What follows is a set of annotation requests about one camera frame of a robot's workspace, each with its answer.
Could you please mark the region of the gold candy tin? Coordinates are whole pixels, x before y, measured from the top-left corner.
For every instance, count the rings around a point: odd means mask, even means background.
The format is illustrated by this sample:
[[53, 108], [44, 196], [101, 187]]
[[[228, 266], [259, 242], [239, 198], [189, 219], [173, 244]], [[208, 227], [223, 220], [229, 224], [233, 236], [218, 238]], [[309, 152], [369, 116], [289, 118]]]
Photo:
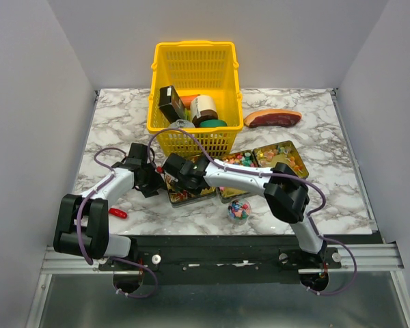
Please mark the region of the gold candy tin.
[[[184, 159], [189, 159], [195, 162], [199, 158], [199, 156], [201, 155], [198, 154], [198, 155], [195, 155], [189, 158], [184, 158]], [[183, 206], [186, 204], [199, 202], [202, 200], [212, 198], [216, 195], [216, 189], [213, 187], [210, 187], [209, 189], [204, 189], [200, 194], [194, 195], [192, 193], [189, 193], [188, 191], [182, 191], [179, 189], [175, 189], [174, 184], [171, 183], [170, 181], [166, 181], [166, 178], [165, 178], [165, 182], [167, 186], [169, 201], [173, 207], [179, 207], [179, 206]]]
[[[240, 152], [233, 152], [231, 154], [223, 155], [218, 157], [219, 160], [233, 164], [233, 165], [242, 165], [245, 167], [258, 167], [259, 164], [255, 159], [251, 150], [244, 150]], [[229, 187], [219, 187], [217, 193], [220, 197], [220, 200], [223, 204], [227, 204], [232, 200], [237, 198], [249, 197], [252, 193], [247, 191], [242, 191], [234, 188]]]
[[287, 164], [300, 178], [307, 178], [309, 172], [299, 152], [291, 141], [282, 141], [253, 149], [260, 167], [275, 167], [277, 163]]

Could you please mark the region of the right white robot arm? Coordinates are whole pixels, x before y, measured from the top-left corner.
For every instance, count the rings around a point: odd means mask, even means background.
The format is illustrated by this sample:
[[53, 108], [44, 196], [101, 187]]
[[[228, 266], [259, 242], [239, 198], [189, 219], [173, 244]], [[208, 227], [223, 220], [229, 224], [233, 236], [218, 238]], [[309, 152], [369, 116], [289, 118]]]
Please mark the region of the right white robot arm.
[[171, 154], [162, 171], [179, 189], [199, 193], [209, 187], [229, 187], [263, 197], [273, 216], [290, 225], [301, 249], [301, 261], [314, 268], [325, 260], [326, 242], [311, 214], [326, 204], [325, 194], [315, 184], [298, 177], [290, 166], [244, 167], [213, 159], [207, 154], [196, 162]]

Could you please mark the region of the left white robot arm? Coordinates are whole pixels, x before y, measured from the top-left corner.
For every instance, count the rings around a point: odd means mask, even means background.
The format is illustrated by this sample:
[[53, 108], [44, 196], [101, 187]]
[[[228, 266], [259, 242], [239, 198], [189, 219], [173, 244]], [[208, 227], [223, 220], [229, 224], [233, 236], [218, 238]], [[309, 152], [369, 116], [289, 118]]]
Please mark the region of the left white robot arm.
[[144, 197], [158, 194], [165, 182], [154, 168], [154, 150], [142, 143], [132, 143], [124, 158], [113, 165], [94, 161], [109, 173], [93, 187], [80, 194], [63, 196], [53, 239], [57, 253], [81, 256], [88, 264], [102, 258], [113, 258], [121, 269], [132, 269], [138, 260], [136, 246], [126, 236], [109, 232], [109, 210], [127, 192], [136, 190]]

